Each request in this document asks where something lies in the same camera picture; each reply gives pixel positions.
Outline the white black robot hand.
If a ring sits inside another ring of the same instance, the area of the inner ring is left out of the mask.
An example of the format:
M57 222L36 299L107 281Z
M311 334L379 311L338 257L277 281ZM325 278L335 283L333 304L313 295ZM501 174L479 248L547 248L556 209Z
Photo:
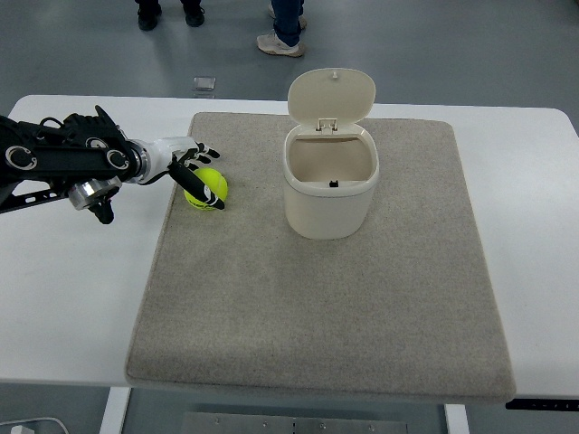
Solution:
M153 142L133 139L132 148L138 161L138 170L131 179L133 184L152 184L169 175L201 204L224 209L224 201L216 191L195 174L196 162L209 164L220 157L215 149L190 136L167 137Z

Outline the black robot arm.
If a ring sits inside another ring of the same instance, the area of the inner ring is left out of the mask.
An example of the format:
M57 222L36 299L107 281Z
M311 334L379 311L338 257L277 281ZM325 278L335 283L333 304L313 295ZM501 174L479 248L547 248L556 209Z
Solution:
M1 117L1 212L61 199L114 220L111 199L138 174L138 152L100 106L39 124Z

